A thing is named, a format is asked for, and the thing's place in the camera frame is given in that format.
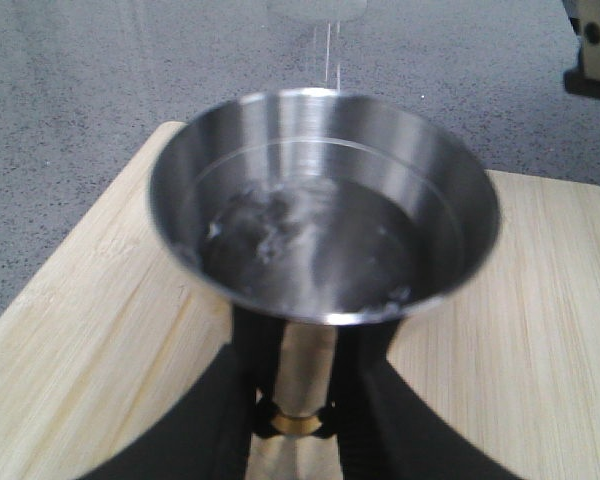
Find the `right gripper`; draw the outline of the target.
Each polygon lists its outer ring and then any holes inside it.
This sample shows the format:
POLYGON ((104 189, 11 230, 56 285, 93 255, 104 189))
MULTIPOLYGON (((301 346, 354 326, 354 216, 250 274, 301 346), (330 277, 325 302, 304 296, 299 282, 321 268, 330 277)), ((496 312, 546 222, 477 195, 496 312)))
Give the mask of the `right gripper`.
POLYGON ((562 1, 578 38, 576 64, 563 74, 565 90, 600 101, 600 0, 562 1))

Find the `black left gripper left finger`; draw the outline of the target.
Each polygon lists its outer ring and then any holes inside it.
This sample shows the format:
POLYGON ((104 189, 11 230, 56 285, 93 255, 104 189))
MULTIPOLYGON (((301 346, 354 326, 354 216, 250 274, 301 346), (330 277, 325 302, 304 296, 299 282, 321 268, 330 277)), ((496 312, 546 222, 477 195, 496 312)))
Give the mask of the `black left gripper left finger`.
POLYGON ((233 307, 232 335, 186 394, 90 479, 242 479, 272 420, 282 320, 233 307))

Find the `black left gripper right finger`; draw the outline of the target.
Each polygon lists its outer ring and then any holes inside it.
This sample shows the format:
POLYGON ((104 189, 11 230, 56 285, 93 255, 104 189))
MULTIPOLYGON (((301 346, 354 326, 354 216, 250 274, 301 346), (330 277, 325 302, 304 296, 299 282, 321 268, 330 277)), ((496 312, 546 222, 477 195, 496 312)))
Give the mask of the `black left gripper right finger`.
POLYGON ((345 479, 516 479, 454 430, 387 359, 396 322, 340 327, 330 385, 345 479))

